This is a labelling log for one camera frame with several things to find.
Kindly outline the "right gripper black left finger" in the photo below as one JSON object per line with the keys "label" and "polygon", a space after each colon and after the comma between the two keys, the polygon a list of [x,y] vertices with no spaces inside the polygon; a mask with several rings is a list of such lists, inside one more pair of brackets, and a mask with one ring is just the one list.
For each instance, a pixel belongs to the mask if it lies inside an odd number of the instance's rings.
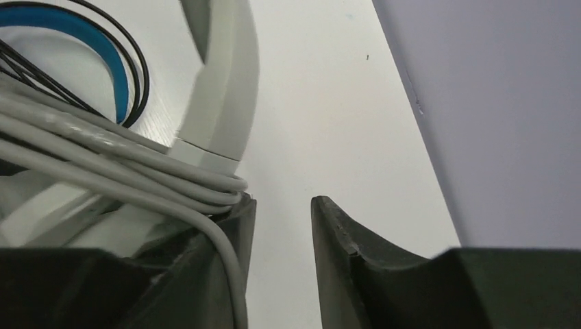
{"label": "right gripper black left finger", "polygon": [[3,248],[2,328],[236,328],[211,240],[189,229],[139,253]]}

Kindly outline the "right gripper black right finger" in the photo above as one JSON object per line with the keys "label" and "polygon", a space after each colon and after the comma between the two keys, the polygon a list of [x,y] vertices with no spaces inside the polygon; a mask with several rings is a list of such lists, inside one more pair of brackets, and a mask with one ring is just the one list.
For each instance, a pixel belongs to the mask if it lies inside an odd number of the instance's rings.
{"label": "right gripper black right finger", "polygon": [[451,248],[409,252],[311,201],[324,328],[579,328],[580,252]]}

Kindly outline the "grey white headphones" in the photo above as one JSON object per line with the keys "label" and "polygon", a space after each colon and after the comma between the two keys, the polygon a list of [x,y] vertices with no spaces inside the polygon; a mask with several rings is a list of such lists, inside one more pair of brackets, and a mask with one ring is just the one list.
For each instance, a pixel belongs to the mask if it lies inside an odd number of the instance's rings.
{"label": "grey white headphones", "polygon": [[247,183],[235,175],[258,92],[258,44],[246,1],[211,1],[203,68],[171,148],[160,150],[64,110],[1,90],[1,130],[33,142],[1,143],[1,157],[53,184],[1,219],[4,247],[77,247],[103,234],[93,204],[123,203],[111,236],[149,231],[171,217],[203,232],[226,263],[234,249],[211,219],[237,204]]}

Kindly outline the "black headphones with blue band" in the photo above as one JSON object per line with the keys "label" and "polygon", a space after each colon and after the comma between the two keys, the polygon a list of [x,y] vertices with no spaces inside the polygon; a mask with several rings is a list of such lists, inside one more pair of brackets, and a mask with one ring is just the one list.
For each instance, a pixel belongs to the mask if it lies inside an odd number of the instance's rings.
{"label": "black headphones with blue band", "polygon": [[[58,5],[33,1],[4,2],[1,4],[1,26],[50,29],[90,47],[103,60],[112,79],[115,121],[130,128],[142,116],[149,98],[147,61],[132,35],[117,20],[87,1],[78,1],[78,5],[92,10],[115,26],[133,47],[136,57],[133,58],[124,45],[100,24]],[[101,115],[5,41],[1,42],[1,61],[2,74],[68,105]]]}

